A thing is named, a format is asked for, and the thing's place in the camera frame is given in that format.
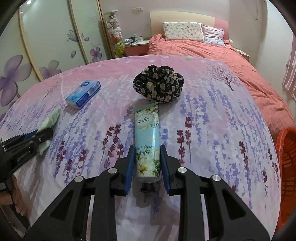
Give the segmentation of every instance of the human hand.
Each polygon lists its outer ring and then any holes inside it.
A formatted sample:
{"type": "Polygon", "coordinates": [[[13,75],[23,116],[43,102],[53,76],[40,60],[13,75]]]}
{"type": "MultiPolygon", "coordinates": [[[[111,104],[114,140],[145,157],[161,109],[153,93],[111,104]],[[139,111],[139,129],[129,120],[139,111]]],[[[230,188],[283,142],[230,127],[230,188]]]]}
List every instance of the human hand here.
{"type": "Polygon", "coordinates": [[[17,213],[20,213],[23,216],[27,210],[22,199],[22,194],[17,185],[17,179],[14,175],[12,175],[12,184],[14,187],[12,191],[12,197],[6,191],[0,192],[0,205],[10,205],[14,202],[17,213]]]}

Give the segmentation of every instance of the yellow plush toy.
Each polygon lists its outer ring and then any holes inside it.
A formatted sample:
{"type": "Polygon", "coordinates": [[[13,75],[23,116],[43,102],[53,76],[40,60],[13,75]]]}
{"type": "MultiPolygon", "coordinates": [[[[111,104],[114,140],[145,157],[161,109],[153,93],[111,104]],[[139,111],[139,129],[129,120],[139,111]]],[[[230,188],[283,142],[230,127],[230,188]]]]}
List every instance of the yellow plush toy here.
{"type": "Polygon", "coordinates": [[[118,58],[123,57],[123,55],[124,55],[124,44],[122,42],[118,42],[115,45],[115,48],[114,48],[113,51],[114,51],[116,57],[118,57],[118,58]]]}

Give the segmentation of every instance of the pillow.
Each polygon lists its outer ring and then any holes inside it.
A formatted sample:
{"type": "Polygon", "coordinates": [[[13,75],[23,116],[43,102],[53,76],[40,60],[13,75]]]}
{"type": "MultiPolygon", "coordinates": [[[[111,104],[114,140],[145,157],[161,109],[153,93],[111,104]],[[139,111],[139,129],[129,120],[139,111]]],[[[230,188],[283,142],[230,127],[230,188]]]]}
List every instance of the pillow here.
{"type": "Polygon", "coordinates": [[[163,23],[165,40],[194,40],[204,42],[204,34],[200,23],[165,22],[163,23]]]}
{"type": "Polygon", "coordinates": [[[202,30],[204,33],[205,43],[221,45],[225,47],[224,44],[224,29],[214,28],[202,24],[202,30]]]}

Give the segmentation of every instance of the pink nightstand drawer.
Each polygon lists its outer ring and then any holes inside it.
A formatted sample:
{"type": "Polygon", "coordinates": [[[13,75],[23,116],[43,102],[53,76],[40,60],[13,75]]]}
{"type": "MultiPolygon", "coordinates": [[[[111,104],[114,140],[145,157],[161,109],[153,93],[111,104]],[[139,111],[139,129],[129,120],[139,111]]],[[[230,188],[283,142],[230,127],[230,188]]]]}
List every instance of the pink nightstand drawer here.
{"type": "Polygon", "coordinates": [[[126,47],[126,55],[127,56],[147,55],[148,49],[149,49],[148,44],[128,46],[126,47]]]}

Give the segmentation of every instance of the light blue tube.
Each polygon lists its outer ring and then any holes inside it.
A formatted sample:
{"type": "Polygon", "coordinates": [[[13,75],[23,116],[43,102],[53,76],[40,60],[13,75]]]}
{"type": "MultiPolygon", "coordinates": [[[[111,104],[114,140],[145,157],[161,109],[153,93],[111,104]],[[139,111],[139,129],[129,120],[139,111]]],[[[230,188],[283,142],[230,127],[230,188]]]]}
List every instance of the light blue tube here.
{"type": "Polygon", "coordinates": [[[135,147],[138,180],[160,180],[158,103],[135,110],[135,147]]]}

